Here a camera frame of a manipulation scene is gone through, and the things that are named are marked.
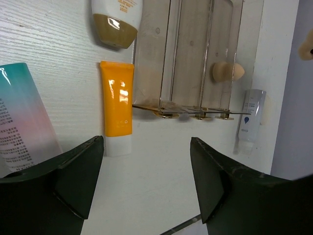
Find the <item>beige makeup sponge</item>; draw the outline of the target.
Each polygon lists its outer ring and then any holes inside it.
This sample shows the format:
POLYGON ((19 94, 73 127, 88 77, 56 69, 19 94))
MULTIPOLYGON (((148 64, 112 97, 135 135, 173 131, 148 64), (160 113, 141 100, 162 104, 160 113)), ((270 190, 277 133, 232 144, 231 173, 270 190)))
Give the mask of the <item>beige makeup sponge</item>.
POLYGON ((298 55, 301 60, 309 61, 313 59, 313 30, 311 29, 298 49, 298 55))
POLYGON ((217 62, 213 66, 212 75, 216 82, 237 81, 245 74, 238 63, 217 62))

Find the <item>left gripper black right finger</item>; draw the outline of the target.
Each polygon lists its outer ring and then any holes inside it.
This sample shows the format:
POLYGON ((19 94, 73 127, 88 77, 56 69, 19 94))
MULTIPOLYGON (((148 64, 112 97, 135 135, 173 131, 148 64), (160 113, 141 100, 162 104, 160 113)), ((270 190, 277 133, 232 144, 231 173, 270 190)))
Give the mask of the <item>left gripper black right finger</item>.
POLYGON ((286 180, 259 172, 196 137, 190 141, 190 157, 209 234, 312 234, 312 176, 286 180))

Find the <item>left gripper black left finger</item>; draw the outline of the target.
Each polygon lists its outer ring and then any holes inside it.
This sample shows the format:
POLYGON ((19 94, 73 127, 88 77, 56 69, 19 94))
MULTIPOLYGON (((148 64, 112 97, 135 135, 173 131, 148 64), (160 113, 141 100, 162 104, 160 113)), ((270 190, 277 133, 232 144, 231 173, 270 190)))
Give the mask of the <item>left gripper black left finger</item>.
POLYGON ((0 180, 2 235, 79 235, 88 219, 104 154, 95 136, 0 180))

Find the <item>round white powder puff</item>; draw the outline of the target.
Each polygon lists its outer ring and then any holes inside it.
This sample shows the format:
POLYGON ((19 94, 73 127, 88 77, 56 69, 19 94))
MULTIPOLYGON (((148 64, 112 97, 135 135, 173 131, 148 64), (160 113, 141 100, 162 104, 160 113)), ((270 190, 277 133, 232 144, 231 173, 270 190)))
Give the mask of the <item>round white powder puff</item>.
POLYGON ((267 94, 263 106, 263 112, 262 112, 262 117, 260 121, 260 125, 264 126, 269 122, 269 119, 271 117, 271 98, 267 94))

